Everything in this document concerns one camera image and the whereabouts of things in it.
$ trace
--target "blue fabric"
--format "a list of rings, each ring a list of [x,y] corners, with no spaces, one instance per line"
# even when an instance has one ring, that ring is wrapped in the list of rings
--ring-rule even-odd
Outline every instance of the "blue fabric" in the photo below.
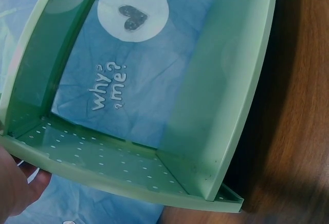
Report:
[[[133,43],[101,26],[96,0],[69,57],[52,112],[105,134],[158,147],[213,0],[167,1],[170,14],[163,30]],[[108,71],[108,62],[121,69]],[[113,82],[100,87],[106,91],[98,93],[104,107],[92,110],[98,97],[88,90],[95,88],[97,73]],[[118,88],[120,101],[110,98],[116,73],[126,74],[124,87]]]
[[[41,198],[6,224],[155,224],[162,209],[53,176]]]

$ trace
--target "perforated bottom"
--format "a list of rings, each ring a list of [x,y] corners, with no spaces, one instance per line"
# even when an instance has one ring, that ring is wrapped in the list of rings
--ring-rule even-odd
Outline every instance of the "perforated bottom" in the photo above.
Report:
[[[19,140],[58,163],[69,163],[104,177],[144,186],[150,191],[186,194],[153,151],[129,147],[125,142],[102,141],[82,133],[45,121]]]

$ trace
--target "mint green shelf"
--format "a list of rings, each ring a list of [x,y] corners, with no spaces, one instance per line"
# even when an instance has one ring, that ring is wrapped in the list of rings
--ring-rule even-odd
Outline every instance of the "mint green shelf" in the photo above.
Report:
[[[215,0],[158,150],[50,114],[94,0],[63,13],[47,13],[49,1],[36,4],[9,66],[0,144],[40,168],[103,191],[239,212],[243,199],[223,178],[257,86],[275,0]]]

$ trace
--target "gray heart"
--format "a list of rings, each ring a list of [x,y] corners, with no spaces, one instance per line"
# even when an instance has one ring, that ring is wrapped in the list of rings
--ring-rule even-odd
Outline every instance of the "gray heart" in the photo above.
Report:
[[[148,19],[148,16],[145,13],[129,5],[119,7],[119,12],[123,16],[129,17],[124,23],[125,30],[129,32],[134,32],[135,30],[137,30]]]

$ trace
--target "wooden surface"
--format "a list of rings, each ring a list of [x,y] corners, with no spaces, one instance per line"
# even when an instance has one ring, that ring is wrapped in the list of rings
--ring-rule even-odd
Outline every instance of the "wooden surface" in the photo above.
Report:
[[[243,213],[166,208],[162,223],[329,223],[329,0],[277,0],[225,182]]]

